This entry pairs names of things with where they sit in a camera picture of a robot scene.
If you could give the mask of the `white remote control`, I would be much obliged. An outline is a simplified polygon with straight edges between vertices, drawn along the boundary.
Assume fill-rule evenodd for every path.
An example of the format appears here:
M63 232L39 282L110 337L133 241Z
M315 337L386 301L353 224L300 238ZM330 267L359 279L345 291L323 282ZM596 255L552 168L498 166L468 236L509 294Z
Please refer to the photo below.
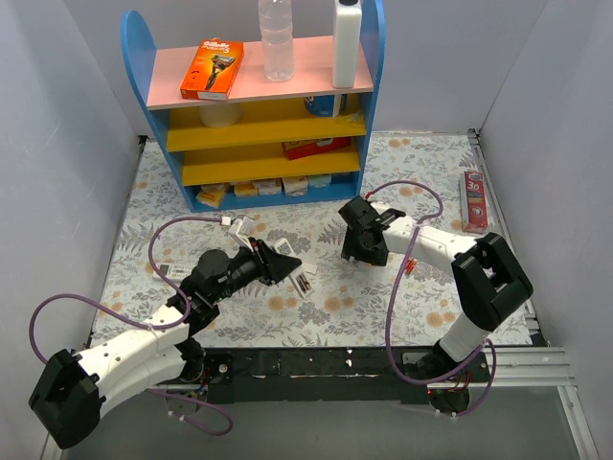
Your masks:
M278 239L274 243L273 247L279 254L290 256L295 259L298 258L297 254L294 252L294 249L286 238ZM312 284L308 279L302 264L299 264L299 266L291 272L288 278L302 299L307 299L314 292Z

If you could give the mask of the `white battery cover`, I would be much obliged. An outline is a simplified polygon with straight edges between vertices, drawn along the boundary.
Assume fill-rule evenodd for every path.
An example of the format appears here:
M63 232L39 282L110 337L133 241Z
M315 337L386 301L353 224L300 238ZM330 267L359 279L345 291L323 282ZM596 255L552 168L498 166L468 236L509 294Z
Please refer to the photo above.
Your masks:
M315 264L303 263L302 267L303 267L303 270L306 273L310 273L310 274L316 274L317 273L317 266Z

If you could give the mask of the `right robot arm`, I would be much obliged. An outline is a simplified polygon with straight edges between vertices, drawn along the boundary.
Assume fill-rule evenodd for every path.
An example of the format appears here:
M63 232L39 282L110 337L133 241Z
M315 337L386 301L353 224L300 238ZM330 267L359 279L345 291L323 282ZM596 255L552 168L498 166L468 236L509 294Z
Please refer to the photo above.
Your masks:
M391 253L415 259L451 276L462 313L449 330L404 374L410 379L458 379L534 287L507 241L490 232L480 238L425 225L400 210L357 196L339 215L347 224L341 257L385 266Z

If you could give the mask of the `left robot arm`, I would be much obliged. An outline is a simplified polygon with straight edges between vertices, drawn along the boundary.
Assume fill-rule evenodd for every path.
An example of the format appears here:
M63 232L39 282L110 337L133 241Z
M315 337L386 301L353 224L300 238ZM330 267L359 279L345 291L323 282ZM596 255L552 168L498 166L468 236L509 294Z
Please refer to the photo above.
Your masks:
M254 238L234 257L204 252L177 293L141 326L94 348L50 356L29 398L31 410L57 446L70 449L112 408L151 386L197 381L204 361L189 348L218 316L219 302L255 281L276 285L301 265Z

